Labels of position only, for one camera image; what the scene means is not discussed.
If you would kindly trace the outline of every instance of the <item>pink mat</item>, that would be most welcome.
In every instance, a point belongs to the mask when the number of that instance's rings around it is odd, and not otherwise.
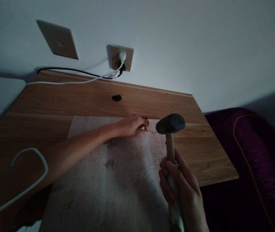
[[[73,118],[69,137],[121,118]],[[150,120],[155,130],[158,120]],[[159,163],[166,156],[165,136],[116,138],[101,144],[53,184],[43,231],[169,231],[168,204],[159,185]],[[107,168],[114,158],[115,168]]]

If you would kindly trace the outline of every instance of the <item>black cable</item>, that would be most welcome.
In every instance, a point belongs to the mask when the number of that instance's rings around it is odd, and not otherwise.
[[[122,67],[119,69],[119,75],[117,77],[120,77],[122,75],[122,72],[126,69],[125,63],[123,63]]]
[[[46,68],[40,68],[36,74],[39,74],[40,71],[43,71],[43,70],[50,70],[50,69],[59,69],[59,70],[71,70],[71,71],[76,71],[76,72],[82,72],[82,73],[85,73],[85,74],[88,74],[88,75],[91,75],[91,76],[95,76],[95,77],[99,77],[99,75],[96,75],[96,74],[93,74],[93,73],[88,73],[88,72],[85,72],[85,71],[82,71],[82,70],[78,70],[78,69],[71,69],[71,68],[61,68],[61,67],[46,67]],[[122,72],[126,69],[126,66],[125,64],[122,65],[121,69],[119,69],[119,75],[118,77],[120,77],[122,75]],[[112,80],[113,78],[110,78],[110,77],[102,77],[103,79],[107,79],[107,80]]]
[[[59,69],[59,70],[71,70],[71,71],[76,71],[76,72],[82,72],[82,73],[85,73],[85,74],[88,74],[88,75],[91,75],[91,76],[95,76],[95,77],[99,77],[99,75],[96,75],[96,74],[92,74],[92,73],[88,73],[88,72],[85,72],[85,71],[82,71],[82,70],[78,70],[78,69],[71,69],[71,68],[61,68],[61,67],[46,67],[46,68],[40,68],[36,74],[39,74],[40,71],[43,71],[43,70],[50,70],[50,69]],[[112,78],[109,78],[109,77],[102,77],[104,79],[108,79],[108,80],[111,80]]]

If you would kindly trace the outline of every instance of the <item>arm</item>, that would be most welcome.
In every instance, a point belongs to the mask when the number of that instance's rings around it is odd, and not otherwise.
[[[47,175],[29,193],[0,212],[0,231],[8,230],[18,211],[31,196],[56,181],[95,147],[111,138],[147,134],[148,127],[147,117],[131,115],[117,123],[104,125],[43,149],[41,152],[49,169]],[[40,158],[33,152],[25,152],[21,156],[23,155],[23,159],[20,158],[19,162],[17,160],[17,163],[0,177],[0,206],[27,189],[44,173]]]

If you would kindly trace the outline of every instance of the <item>mallet head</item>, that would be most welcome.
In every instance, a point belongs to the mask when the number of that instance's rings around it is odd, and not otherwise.
[[[165,116],[156,124],[156,130],[159,134],[176,133],[186,126],[185,120],[179,114],[170,114]]]

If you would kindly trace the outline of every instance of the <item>black plug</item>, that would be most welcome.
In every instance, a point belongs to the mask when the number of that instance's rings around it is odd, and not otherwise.
[[[125,63],[122,65],[122,67],[119,69],[119,75],[118,77],[120,77],[120,75],[122,74],[122,72],[126,69]]]

